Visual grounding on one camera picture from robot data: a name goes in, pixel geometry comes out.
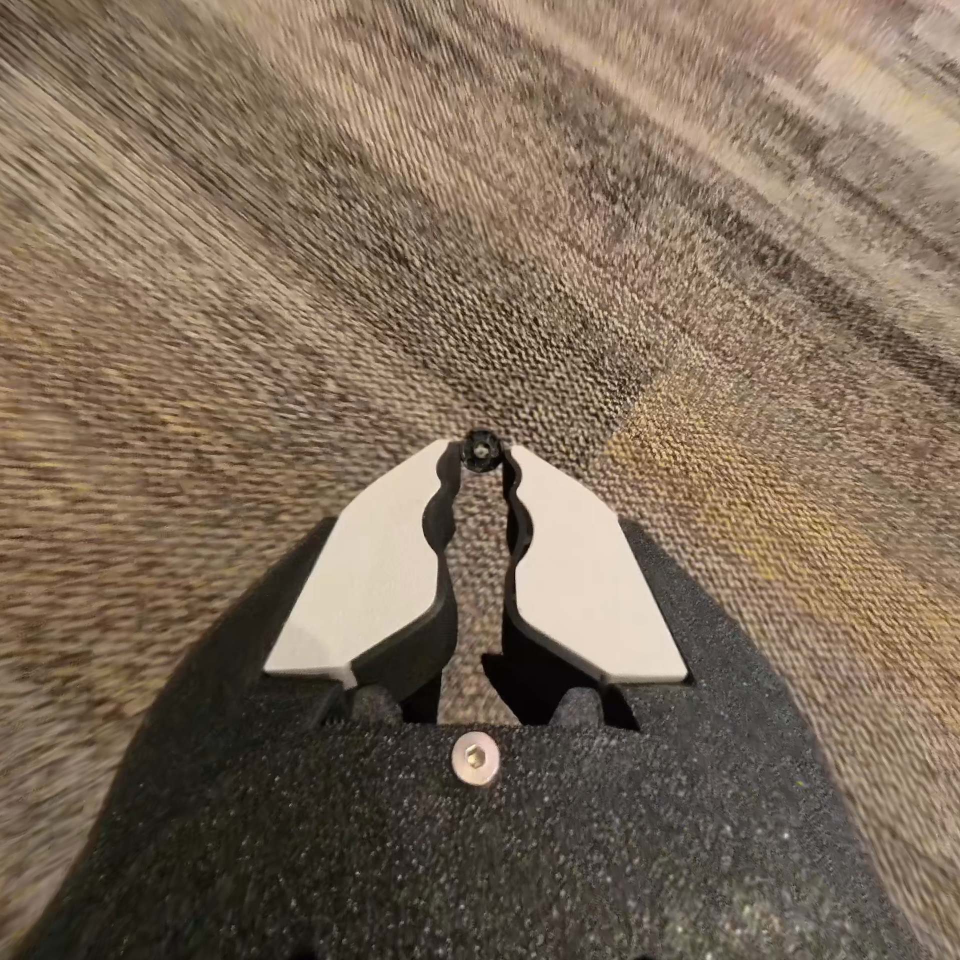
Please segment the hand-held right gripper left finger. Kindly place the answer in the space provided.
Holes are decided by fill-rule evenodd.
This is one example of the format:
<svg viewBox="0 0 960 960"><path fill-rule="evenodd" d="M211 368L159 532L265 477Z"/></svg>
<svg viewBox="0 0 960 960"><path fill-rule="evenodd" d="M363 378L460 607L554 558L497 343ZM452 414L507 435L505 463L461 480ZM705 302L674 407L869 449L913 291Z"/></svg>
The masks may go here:
<svg viewBox="0 0 960 960"><path fill-rule="evenodd" d="M409 723L439 719L459 611L446 551L461 443L429 443L358 493L333 523L264 664L283 681L385 690Z"/></svg>

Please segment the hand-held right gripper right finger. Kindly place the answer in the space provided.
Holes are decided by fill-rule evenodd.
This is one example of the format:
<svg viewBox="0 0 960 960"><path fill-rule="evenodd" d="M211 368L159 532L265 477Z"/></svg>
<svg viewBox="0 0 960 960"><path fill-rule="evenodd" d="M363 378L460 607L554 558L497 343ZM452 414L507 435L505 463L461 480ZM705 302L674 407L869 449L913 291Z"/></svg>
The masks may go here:
<svg viewBox="0 0 960 960"><path fill-rule="evenodd" d="M635 726L624 690L690 668L617 513L531 449L503 453L509 563L486 678L524 726Z"/></svg>

